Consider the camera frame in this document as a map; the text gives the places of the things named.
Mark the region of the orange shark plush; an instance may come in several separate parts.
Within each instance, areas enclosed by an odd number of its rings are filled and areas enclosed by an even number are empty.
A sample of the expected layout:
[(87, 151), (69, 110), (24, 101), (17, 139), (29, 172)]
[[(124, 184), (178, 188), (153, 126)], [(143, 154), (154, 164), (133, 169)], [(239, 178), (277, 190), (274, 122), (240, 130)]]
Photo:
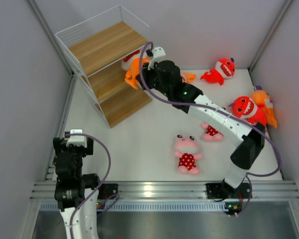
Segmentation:
[(196, 79), (196, 74), (192, 74), (189, 72), (181, 72), (181, 79), (183, 83), (192, 83)]
[(273, 101), (269, 94), (265, 90), (263, 90), (261, 86), (255, 86), (254, 92), (250, 95), (250, 97), (265, 113), (267, 124), (273, 126), (274, 128), (278, 128)]
[(125, 81), (128, 85), (134, 89), (138, 89), (137, 75), (140, 74), (139, 63), (140, 63), (141, 50), (138, 49), (126, 57), (121, 59), (121, 67), (125, 70)]

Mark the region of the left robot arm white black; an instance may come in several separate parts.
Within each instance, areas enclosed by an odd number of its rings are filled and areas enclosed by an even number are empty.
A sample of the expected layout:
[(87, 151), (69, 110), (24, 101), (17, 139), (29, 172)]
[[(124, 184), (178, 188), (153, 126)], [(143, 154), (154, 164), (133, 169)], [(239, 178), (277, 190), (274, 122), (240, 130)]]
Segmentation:
[(68, 239), (97, 239), (96, 201), (103, 187), (97, 174), (82, 174), (83, 158), (93, 154), (93, 140), (83, 136), (55, 137), (54, 198)]

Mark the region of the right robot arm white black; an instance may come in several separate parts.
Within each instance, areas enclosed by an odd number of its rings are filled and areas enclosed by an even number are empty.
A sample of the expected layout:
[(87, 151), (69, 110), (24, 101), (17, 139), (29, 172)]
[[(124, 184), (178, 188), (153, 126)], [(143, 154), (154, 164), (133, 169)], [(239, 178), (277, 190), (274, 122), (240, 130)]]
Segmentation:
[(170, 60), (139, 63), (139, 81), (143, 90), (157, 100), (172, 105), (219, 130), (236, 147), (230, 156), (231, 164), (221, 182), (219, 192), (233, 198), (265, 146), (265, 126), (249, 124), (213, 103), (200, 89), (182, 81), (180, 69)]

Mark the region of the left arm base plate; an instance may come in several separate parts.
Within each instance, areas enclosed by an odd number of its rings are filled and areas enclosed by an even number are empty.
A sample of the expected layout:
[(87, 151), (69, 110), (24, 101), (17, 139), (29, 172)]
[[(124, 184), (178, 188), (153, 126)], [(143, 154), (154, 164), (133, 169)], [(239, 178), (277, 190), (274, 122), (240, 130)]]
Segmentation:
[(116, 200), (118, 198), (118, 184), (105, 183), (99, 189), (97, 209), (103, 210), (107, 206), (107, 202), (110, 200)]

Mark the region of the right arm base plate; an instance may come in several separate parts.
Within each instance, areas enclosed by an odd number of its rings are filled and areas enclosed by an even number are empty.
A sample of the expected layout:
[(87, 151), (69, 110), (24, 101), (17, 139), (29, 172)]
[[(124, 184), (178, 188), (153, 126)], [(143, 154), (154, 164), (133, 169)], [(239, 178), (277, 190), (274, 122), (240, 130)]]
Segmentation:
[(252, 185), (241, 183), (236, 189), (229, 186), (224, 181), (221, 183), (207, 183), (207, 198), (214, 202), (224, 202), (226, 200), (237, 199), (237, 202), (225, 203), (225, 214), (229, 217), (238, 217), (252, 199)]

